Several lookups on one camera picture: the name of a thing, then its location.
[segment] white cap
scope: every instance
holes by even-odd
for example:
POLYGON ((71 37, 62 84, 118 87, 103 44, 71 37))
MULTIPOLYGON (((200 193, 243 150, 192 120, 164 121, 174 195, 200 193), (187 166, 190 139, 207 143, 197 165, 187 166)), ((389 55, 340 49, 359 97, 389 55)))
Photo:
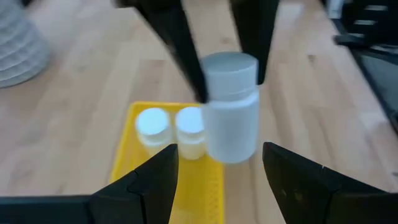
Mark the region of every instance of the white cap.
POLYGON ((160 108, 150 108, 136 118, 136 130, 144 144, 162 144, 171 138, 170 118, 160 108))
POLYGON ((241 52, 220 52, 201 60, 209 97, 239 100, 257 84, 257 59, 241 52))
POLYGON ((204 138, 201 110, 197 107, 187 107, 175 116, 177 138, 185 141, 201 141, 204 138))

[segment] wooden floor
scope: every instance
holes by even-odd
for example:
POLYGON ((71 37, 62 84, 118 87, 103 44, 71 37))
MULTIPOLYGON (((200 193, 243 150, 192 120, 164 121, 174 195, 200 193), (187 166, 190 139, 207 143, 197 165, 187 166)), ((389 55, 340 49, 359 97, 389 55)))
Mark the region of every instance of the wooden floor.
MULTIPOLYGON (((0 194, 90 193, 107 184, 127 106, 193 101, 158 38, 110 0, 29 9, 53 49, 39 77, 0 90, 0 194)), ((225 0, 185 2, 200 55, 238 50, 225 0)), ((259 146, 272 141, 348 176, 398 190, 398 142, 318 0, 282 0, 259 146)), ((283 223, 261 151, 226 168, 227 223, 283 223)))

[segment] yellow plastic tray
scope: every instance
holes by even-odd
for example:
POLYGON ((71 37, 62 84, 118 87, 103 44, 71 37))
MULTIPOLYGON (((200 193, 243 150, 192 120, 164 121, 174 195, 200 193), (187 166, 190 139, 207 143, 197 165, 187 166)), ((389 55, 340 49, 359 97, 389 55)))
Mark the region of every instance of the yellow plastic tray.
MULTIPOLYGON (((141 111, 162 108, 169 112, 174 124, 175 114, 187 106, 198 105, 159 102, 136 102, 130 105, 110 182, 118 180, 150 158, 138 141, 134 127, 136 116, 141 111)), ((223 165, 208 156, 195 161, 180 157, 179 163, 177 191, 169 223, 223 224, 223 165)))

